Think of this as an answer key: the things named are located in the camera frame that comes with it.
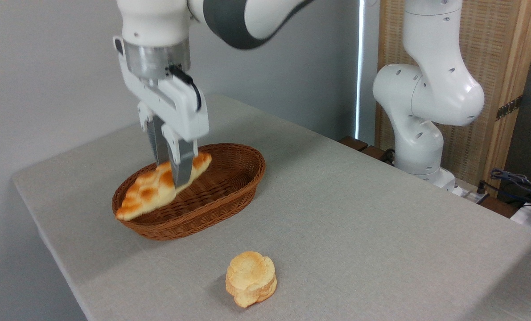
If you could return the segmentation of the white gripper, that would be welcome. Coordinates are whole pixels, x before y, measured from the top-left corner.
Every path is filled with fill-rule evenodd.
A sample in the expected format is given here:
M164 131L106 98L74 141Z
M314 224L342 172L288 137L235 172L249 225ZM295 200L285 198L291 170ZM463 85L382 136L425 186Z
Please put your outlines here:
M135 45L121 37L114 47L125 85L137 105L157 165L171 163L174 185L190 181L198 139L209 131L206 99L187 74L189 38L173 45Z

